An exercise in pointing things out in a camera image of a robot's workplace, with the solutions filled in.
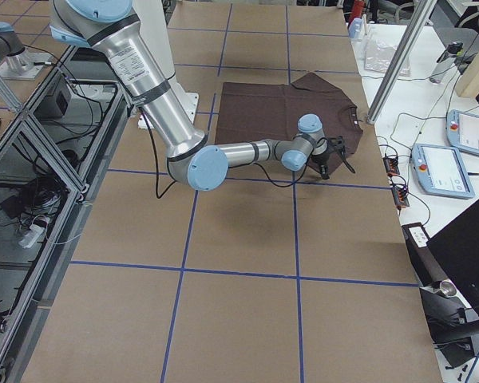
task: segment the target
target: white desk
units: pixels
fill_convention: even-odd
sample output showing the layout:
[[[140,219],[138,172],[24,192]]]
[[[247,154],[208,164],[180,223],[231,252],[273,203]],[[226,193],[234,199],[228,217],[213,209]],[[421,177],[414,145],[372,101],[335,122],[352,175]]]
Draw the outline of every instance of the white desk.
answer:
[[[388,44],[398,44],[404,33],[405,26],[371,26],[374,29],[373,38],[384,41]],[[359,43],[353,42],[355,54],[357,55],[358,71],[362,76],[382,77],[381,73],[364,69],[364,61],[360,58]],[[410,72],[409,78],[426,78],[434,69],[435,61],[444,46],[438,39],[432,27],[425,27],[417,43],[410,53]],[[394,86],[389,100],[385,104],[380,117],[375,123],[376,133],[378,136],[385,137],[388,144],[394,146],[398,150],[400,156],[409,155],[407,148],[397,144],[390,139],[390,134],[394,129],[395,122],[399,113],[409,113],[422,118],[428,116],[445,117],[451,92],[456,83],[458,72],[451,69],[445,76],[440,85],[434,85],[428,80],[420,81],[401,81],[398,80]],[[381,79],[362,78],[366,99],[370,105],[374,99],[374,95],[378,91]],[[435,102],[443,94],[441,99],[435,105]],[[468,109],[478,106],[474,99],[460,98],[454,93],[450,102],[450,109],[458,109],[466,111]],[[479,108],[473,109],[472,113],[479,114]],[[410,116],[401,116],[398,126],[395,130],[394,138],[407,146],[412,146],[417,139],[418,143],[449,145],[445,135],[445,118],[427,120],[422,130],[422,134],[418,134],[425,121],[417,120]],[[385,140],[378,139],[380,144],[384,144]],[[382,153],[385,152],[384,147],[381,147]],[[465,166],[469,172],[479,172],[479,158],[462,153]],[[409,180],[410,192],[423,199],[431,210],[430,221],[426,225],[426,230],[430,235],[436,234],[447,223],[457,217],[469,205],[479,198],[479,176],[470,177],[476,197],[473,199],[452,199],[445,197],[436,197],[424,193],[416,180],[414,170],[408,166],[408,157],[399,159],[399,167],[402,176]],[[426,207],[414,197],[410,196],[410,207],[403,209],[399,217],[401,225],[413,222],[425,222],[428,217]],[[446,370],[446,360],[440,352],[437,352],[437,359],[440,361],[441,372],[444,382],[457,381],[459,373],[462,373],[461,367],[456,370]],[[463,373],[462,381],[466,378],[466,373]],[[479,362],[474,370],[473,376],[469,383],[479,381]]]

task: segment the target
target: black monitor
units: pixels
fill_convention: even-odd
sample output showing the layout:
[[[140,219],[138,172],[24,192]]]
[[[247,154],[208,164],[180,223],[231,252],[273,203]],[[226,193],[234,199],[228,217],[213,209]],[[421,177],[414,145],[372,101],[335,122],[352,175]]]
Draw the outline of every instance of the black monitor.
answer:
[[[427,246],[479,315],[479,199],[431,238]]]

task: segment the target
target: device screen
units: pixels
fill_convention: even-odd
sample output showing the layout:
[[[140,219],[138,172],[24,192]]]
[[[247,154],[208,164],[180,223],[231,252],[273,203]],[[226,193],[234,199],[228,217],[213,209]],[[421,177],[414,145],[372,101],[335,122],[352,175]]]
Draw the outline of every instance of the device screen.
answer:
[[[467,191],[453,150],[429,147],[423,150],[434,188],[452,192]]]
[[[460,113],[460,144],[479,150],[479,118]]]

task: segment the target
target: white label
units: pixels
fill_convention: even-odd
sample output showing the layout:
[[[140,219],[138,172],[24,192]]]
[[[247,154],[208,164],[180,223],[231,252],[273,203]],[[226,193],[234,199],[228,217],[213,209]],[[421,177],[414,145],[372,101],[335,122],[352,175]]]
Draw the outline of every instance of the white label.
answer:
[[[144,60],[131,46],[110,58],[110,64],[126,86],[149,75]]]
[[[460,143],[479,149],[479,118],[460,114]]]
[[[426,247],[428,237],[426,237],[426,234],[421,227],[411,227],[410,234],[412,235],[412,238],[414,239],[417,246]]]
[[[464,192],[466,190],[460,167],[452,150],[424,147],[424,155],[426,156],[431,183],[435,189],[454,192]]]

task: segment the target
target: blue joint cap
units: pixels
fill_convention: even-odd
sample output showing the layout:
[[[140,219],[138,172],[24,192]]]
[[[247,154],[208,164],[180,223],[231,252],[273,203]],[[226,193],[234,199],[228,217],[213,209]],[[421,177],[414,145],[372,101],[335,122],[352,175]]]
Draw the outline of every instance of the blue joint cap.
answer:
[[[80,48],[90,48],[89,43],[84,38],[77,36],[76,34],[70,34],[65,30],[60,30],[54,26],[49,26],[51,29],[51,36],[60,42],[65,44],[75,45]]]
[[[298,130],[302,133],[316,133],[323,129],[323,124],[315,114],[306,114],[298,120]]]
[[[11,24],[7,22],[0,22],[0,32],[14,32],[14,29]]]
[[[307,162],[307,156],[299,150],[288,150],[282,154],[280,162],[285,168],[296,172]]]
[[[213,190],[225,180],[229,163],[222,149],[209,145],[199,150],[188,166],[188,184],[201,191]]]
[[[133,7],[133,0],[66,0],[84,18],[95,22],[118,22]]]

